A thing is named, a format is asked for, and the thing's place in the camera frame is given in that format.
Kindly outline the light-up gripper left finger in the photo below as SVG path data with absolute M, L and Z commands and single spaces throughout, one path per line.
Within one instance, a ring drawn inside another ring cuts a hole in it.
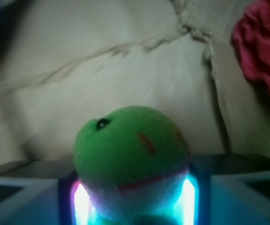
M 0 225 L 87 225 L 89 215 L 72 160 L 0 165 Z

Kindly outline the light-up gripper right finger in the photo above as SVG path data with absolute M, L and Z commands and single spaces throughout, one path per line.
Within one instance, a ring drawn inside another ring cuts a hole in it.
M 270 225 L 270 158 L 191 156 L 184 181 L 184 225 Z

